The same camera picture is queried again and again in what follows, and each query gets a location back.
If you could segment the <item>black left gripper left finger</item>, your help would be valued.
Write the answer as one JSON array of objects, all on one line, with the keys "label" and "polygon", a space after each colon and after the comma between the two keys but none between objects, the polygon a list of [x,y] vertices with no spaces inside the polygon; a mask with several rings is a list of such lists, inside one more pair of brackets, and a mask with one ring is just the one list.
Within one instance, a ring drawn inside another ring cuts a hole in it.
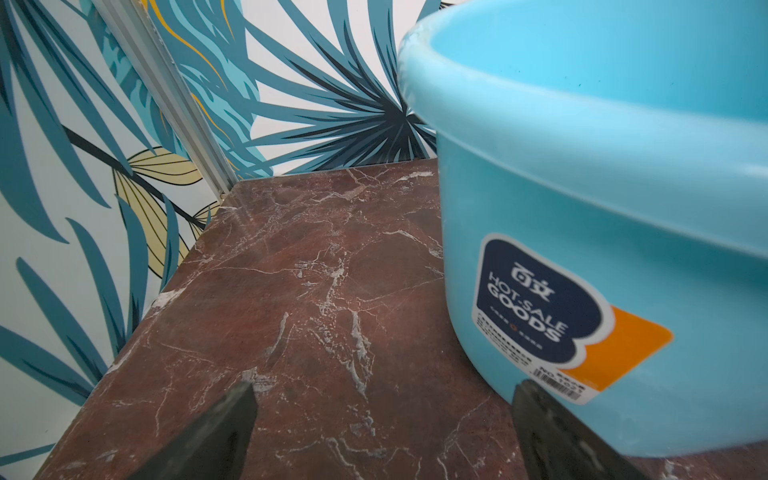
[{"label": "black left gripper left finger", "polygon": [[257,415],[253,386],[241,381],[130,477],[238,479]]}]

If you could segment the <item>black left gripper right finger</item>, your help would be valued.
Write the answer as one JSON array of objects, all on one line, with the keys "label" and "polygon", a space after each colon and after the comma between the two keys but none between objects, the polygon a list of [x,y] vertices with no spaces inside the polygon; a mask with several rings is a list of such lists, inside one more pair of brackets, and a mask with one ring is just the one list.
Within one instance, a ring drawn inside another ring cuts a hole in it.
[{"label": "black left gripper right finger", "polygon": [[532,380],[516,386],[511,415],[530,479],[646,477]]}]

